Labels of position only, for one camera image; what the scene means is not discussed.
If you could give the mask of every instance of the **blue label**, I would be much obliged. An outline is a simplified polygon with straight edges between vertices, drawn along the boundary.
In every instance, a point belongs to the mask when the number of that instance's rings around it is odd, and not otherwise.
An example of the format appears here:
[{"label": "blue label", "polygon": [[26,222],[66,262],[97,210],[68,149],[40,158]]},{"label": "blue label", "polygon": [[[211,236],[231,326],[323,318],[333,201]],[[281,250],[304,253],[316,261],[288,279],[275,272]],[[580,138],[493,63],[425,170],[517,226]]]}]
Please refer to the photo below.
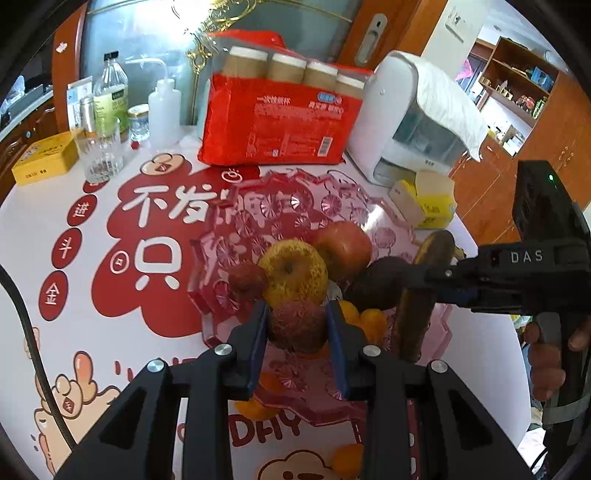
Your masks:
[{"label": "blue label", "polygon": [[334,103],[336,97],[332,93],[320,92],[318,94],[318,100],[324,103]]}]

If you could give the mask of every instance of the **red apple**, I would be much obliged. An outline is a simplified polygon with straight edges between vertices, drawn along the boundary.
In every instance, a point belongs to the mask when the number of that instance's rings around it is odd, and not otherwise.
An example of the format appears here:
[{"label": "red apple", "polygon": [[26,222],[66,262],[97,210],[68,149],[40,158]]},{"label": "red apple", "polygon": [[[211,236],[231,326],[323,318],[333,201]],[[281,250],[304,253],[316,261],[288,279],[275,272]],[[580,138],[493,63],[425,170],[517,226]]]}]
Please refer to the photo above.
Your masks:
[{"label": "red apple", "polygon": [[371,240],[353,222],[334,222],[318,230],[312,245],[333,281],[354,279],[371,261]]}]

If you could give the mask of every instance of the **human hand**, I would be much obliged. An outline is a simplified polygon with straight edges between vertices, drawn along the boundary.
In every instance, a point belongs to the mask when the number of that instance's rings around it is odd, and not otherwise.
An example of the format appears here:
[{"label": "human hand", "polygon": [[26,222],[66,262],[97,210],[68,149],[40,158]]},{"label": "human hand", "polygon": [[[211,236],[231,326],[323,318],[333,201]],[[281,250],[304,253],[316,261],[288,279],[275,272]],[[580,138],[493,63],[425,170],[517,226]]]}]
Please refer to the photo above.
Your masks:
[{"label": "human hand", "polygon": [[[536,400],[549,400],[558,390],[566,378],[566,373],[560,368],[560,350],[540,341],[540,327],[530,323],[523,334],[526,343],[530,344],[528,360],[531,365],[532,395]],[[591,317],[579,327],[569,339],[569,350],[580,352],[591,345]]]}]

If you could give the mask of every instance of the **yellow box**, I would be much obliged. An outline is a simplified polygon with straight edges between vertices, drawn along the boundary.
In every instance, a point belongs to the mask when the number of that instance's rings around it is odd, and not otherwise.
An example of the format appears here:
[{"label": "yellow box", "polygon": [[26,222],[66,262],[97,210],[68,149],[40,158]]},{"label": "yellow box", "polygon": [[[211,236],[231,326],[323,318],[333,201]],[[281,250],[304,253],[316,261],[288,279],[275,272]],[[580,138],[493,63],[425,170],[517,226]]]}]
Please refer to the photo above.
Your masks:
[{"label": "yellow box", "polygon": [[449,225],[456,213],[453,197],[454,181],[432,171],[417,173],[415,183],[396,182],[390,198],[404,219],[417,229],[442,229]]},{"label": "yellow box", "polygon": [[53,135],[33,143],[12,167],[17,185],[63,175],[78,160],[71,132]]}]

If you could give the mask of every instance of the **banana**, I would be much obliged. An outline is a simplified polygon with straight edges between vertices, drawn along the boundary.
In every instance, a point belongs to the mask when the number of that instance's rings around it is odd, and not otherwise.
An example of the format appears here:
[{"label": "banana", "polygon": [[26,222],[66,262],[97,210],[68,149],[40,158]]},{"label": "banana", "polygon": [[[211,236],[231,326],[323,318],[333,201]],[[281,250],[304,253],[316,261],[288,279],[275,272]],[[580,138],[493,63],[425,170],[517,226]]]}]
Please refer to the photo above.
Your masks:
[{"label": "banana", "polygon": [[[452,261],[456,244],[447,230],[431,233],[421,245],[413,260],[415,265],[430,267],[447,266]],[[436,295],[428,290],[403,289],[394,319],[391,345],[398,346],[402,360],[416,363],[421,356],[421,346],[429,327],[429,320]]]}]

